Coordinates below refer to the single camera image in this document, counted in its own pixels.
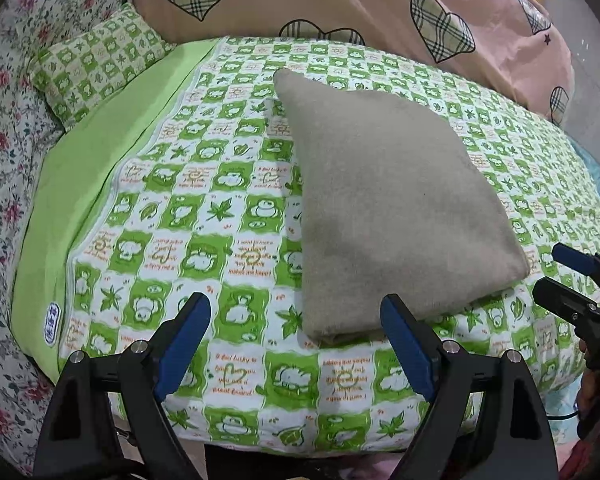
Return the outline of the person's right hand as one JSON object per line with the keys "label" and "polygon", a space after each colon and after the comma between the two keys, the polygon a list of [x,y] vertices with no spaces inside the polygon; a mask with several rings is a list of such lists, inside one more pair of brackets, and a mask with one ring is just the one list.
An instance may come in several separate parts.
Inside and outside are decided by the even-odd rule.
{"label": "person's right hand", "polygon": [[577,394],[577,406],[580,414],[587,413],[598,398],[600,398],[600,370],[592,372],[587,368],[582,375]]}

